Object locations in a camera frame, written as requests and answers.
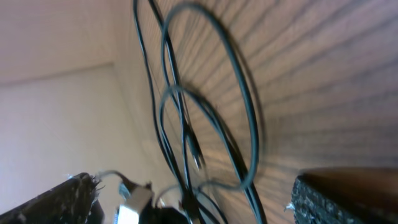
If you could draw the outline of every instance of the black cable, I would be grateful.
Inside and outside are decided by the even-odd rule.
[[[141,45],[142,54],[144,57],[144,62],[147,70],[147,77],[149,80],[150,86],[150,93],[151,93],[151,101],[152,101],[152,115],[154,118],[154,125],[157,140],[159,142],[160,149],[167,161],[170,170],[177,178],[177,182],[180,186],[180,190],[182,191],[183,201],[184,198],[190,200],[190,204],[193,204],[194,207],[190,207],[187,209],[187,213],[191,215],[197,215],[196,218],[199,220],[203,220],[200,214],[197,214],[197,211],[202,210],[203,213],[206,215],[209,214],[209,211],[203,207],[195,198],[192,198],[194,191],[199,191],[205,185],[214,185],[217,187],[221,187],[226,190],[243,190],[246,197],[248,198],[248,202],[253,210],[254,216],[257,219],[258,223],[266,223],[266,216],[264,213],[264,209],[262,207],[261,201],[259,199],[258,193],[254,187],[253,179],[256,175],[257,165],[259,162],[259,137],[258,137],[258,128],[257,128],[257,121],[256,121],[256,114],[254,111],[250,91],[248,85],[245,81],[243,71],[241,65],[239,64],[238,58],[235,54],[233,46],[230,42],[230,37],[228,32],[224,29],[221,23],[216,19],[216,17],[207,11],[203,6],[194,3],[194,2],[183,2],[175,6],[167,15],[165,21],[163,22],[163,18],[160,15],[160,12],[155,5],[154,0],[149,0],[149,4],[152,8],[152,11],[157,19],[160,29],[162,30],[162,45],[161,45],[161,57],[162,57],[162,69],[166,83],[166,90],[162,95],[162,100],[160,102],[159,108],[159,123],[160,123],[160,133],[156,119],[156,112],[155,112],[155,98],[154,98],[154,89],[152,85],[152,77],[149,70],[149,64],[147,61],[147,54],[145,50],[144,41],[141,34],[141,28],[138,22],[138,15],[137,15],[137,0],[134,0],[133,3],[133,12],[134,12],[134,22],[137,29],[137,35],[139,38],[139,42]],[[221,119],[217,111],[211,106],[209,102],[202,96],[193,91],[190,91],[183,86],[181,86],[179,75],[178,75],[178,68],[177,62],[174,55],[174,50],[172,47],[172,43],[168,33],[168,27],[172,18],[178,14],[180,11],[184,9],[192,9],[196,12],[199,12],[201,15],[205,16],[208,21],[212,24],[215,31],[217,31],[218,35],[220,36],[221,41],[223,42],[225,49],[227,51],[228,57],[232,63],[233,70],[236,74],[236,78],[239,83],[239,87],[242,92],[244,105],[246,109],[246,113],[248,116],[249,127],[250,127],[250,134],[251,134],[251,164],[249,170],[246,168],[244,164],[243,158],[240,155],[239,149],[233,140],[233,136],[231,135],[228,127],[225,125],[224,121]],[[167,69],[165,66],[165,57],[164,57],[164,47],[166,46],[167,53],[170,60],[171,65],[171,72],[174,80],[174,85],[170,86],[170,81],[167,75]],[[227,185],[221,182],[217,182],[214,180],[207,181],[200,185],[198,190],[192,188],[192,184],[190,182],[190,174],[188,169],[188,161],[187,161],[187,146],[186,143],[189,141],[192,143],[192,139],[196,139],[195,133],[190,125],[188,120],[188,111],[185,109],[185,105],[183,102],[183,95],[188,95],[194,101],[194,103],[202,110],[205,116],[208,118],[210,124],[214,127],[218,135],[220,136],[221,140],[223,141],[225,147],[227,148],[227,152],[233,164],[235,173],[238,176],[239,184],[238,185]],[[175,160],[171,145],[165,133],[164,124],[163,124],[163,113],[164,113],[164,104],[168,97],[171,97],[177,111],[178,115],[180,116],[180,125],[181,125],[181,134],[182,134],[182,152],[183,152],[183,161],[184,161],[184,173],[185,173],[185,181],[183,183],[183,179],[181,173],[178,169],[177,161]],[[199,146],[195,147],[195,145],[190,144],[190,149],[192,150],[193,155],[200,151]]]

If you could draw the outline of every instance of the wooden surface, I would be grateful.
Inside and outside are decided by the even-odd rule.
[[[319,167],[398,166],[398,2],[355,0],[201,1],[229,29],[258,93],[261,159],[255,179],[269,223],[293,223],[284,213],[295,177]],[[160,1],[165,15],[176,1]],[[149,89],[130,1],[113,3],[116,70],[143,145],[156,145]],[[156,97],[164,90],[160,30],[146,1],[139,18]],[[185,11],[170,27],[182,82],[218,109],[247,162],[249,130],[225,50],[203,17]],[[224,146],[188,100],[208,173],[236,180]],[[166,126],[179,150],[178,116],[169,103]],[[156,162],[160,152],[152,151]],[[231,223],[254,223],[242,193],[217,190]]]
[[[0,84],[111,63],[108,0],[0,1]]]

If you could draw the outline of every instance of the white wall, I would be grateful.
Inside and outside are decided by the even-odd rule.
[[[159,148],[143,149],[139,129],[112,65],[0,87],[0,213],[80,172],[117,169],[165,187],[174,180],[150,162]],[[105,180],[99,196],[107,223],[120,201],[118,182]]]

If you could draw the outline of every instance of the cable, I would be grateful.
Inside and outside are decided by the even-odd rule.
[[[201,6],[200,4],[197,4],[195,2],[182,2],[178,5],[176,5],[173,9],[171,9],[171,11],[167,14],[165,21],[163,21],[163,18],[160,15],[159,9],[157,8],[157,5],[155,4],[154,0],[149,0],[149,4],[152,8],[155,18],[157,19],[159,27],[162,31],[161,59],[162,59],[163,75],[164,75],[165,83],[166,83],[166,90],[165,90],[164,94],[162,95],[162,99],[161,99],[160,106],[159,106],[160,131],[159,131],[158,122],[157,122],[157,118],[156,118],[156,107],[155,107],[154,88],[153,88],[153,84],[152,84],[152,76],[150,74],[146,49],[145,49],[144,41],[142,38],[139,20],[138,20],[137,0],[134,0],[133,5],[132,5],[133,6],[133,14],[134,14],[134,23],[136,25],[137,35],[139,38],[139,43],[141,45],[141,50],[142,50],[142,54],[144,57],[144,63],[146,66],[147,77],[148,77],[148,81],[149,81],[149,88],[150,88],[151,102],[152,102],[152,116],[154,119],[154,126],[155,126],[157,140],[158,140],[160,149],[167,161],[167,164],[168,164],[170,170],[172,171],[174,176],[176,176],[176,178],[177,178],[178,186],[180,187],[180,190],[183,195],[183,202],[188,200],[189,204],[192,204],[192,206],[190,206],[189,209],[187,208],[188,215],[197,216],[195,218],[198,218],[199,220],[201,220],[201,222],[203,221],[203,219],[202,219],[201,215],[198,213],[199,210],[203,211],[203,213],[206,214],[206,216],[209,216],[209,211],[203,205],[201,205],[195,197],[192,198],[192,195],[194,192],[201,192],[201,188],[206,185],[214,185],[216,187],[221,187],[222,189],[226,189],[226,190],[243,190],[248,199],[248,202],[253,210],[253,213],[254,213],[254,216],[255,216],[257,222],[258,223],[266,223],[266,216],[264,213],[264,209],[262,207],[262,204],[259,199],[256,188],[254,187],[254,184],[253,184],[253,179],[256,175],[257,165],[259,162],[259,136],[258,136],[256,114],[254,111],[250,91],[249,91],[248,85],[245,81],[241,65],[239,64],[238,58],[233,49],[233,45],[231,44],[231,37],[229,36],[226,29],[224,29],[224,27],[221,25],[221,23],[216,19],[216,17],[211,12],[209,12],[207,9],[205,9],[203,6]],[[169,28],[170,21],[178,13],[180,13],[182,10],[186,10],[186,9],[191,9],[191,10],[194,10],[194,11],[200,13],[211,23],[211,25],[213,26],[215,31],[217,31],[217,33],[227,51],[228,57],[231,61],[231,64],[233,66],[233,70],[235,72],[235,75],[238,80],[238,84],[239,84],[239,87],[240,87],[240,90],[241,90],[241,93],[243,96],[244,105],[245,105],[245,109],[246,109],[246,113],[247,113],[248,121],[249,121],[249,128],[250,128],[250,134],[251,134],[251,163],[250,163],[249,170],[246,168],[246,165],[243,161],[243,157],[239,152],[239,149],[234,141],[234,138],[231,135],[227,125],[225,125],[224,121],[221,119],[221,116],[217,113],[217,111],[212,107],[212,105],[204,97],[202,97],[198,93],[195,93],[189,89],[186,89],[180,83],[177,62],[175,59],[171,39],[169,37],[168,28]],[[171,72],[172,72],[172,76],[173,76],[173,80],[174,80],[173,85],[170,85],[170,81],[169,81],[169,78],[167,75],[167,69],[165,66],[165,57],[164,57],[164,47],[165,46],[167,49],[167,53],[168,53],[168,57],[169,57],[170,65],[171,65],[170,67],[171,67]],[[195,133],[193,132],[193,129],[190,125],[188,111],[187,111],[186,105],[183,101],[183,96],[185,96],[185,95],[189,96],[193,100],[193,102],[199,107],[199,109],[201,109],[201,111],[204,113],[204,115],[209,120],[210,124],[213,126],[213,128],[216,130],[216,132],[220,136],[222,142],[224,143],[224,145],[227,149],[227,152],[228,152],[228,155],[233,164],[235,173],[238,176],[239,184],[227,185],[227,184],[224,184],[221,182],[217,182],[215,180],[210,180],[210,181],[206,181],[206,182],[200,184],[198,189],[194,189],[192,187],[192,184],[190,181],[189,169],[188,169],[186,143],[187,143],[187,141],[190,143],[190,149],[193,152],[192,153],[193,156],[194,156],[194,154],[196,155],[196,154],[198,154],[198,152],[200,152],[200,147],[195,144],[192,147],[192,144],[191,144],[192,139],[196,139],[196,136],[195,136]],[[164,129],[164,106],[165,106],[165,102],[168,99],[168,97],[171,97],[173,104],[176,107],[176,109],[178,111],[178,115],[180,117],[180,126],[181,126],[181,134],[182,134],[181,146],[182,146],[182,153],[183,153],[185,183],[183,182],[181,173],[180,173],[178,165],[177,165],[177,161],[175,160],[173,150],[171,148],[170,142],[167,138],[167,135],[166,135],[165,129]]]

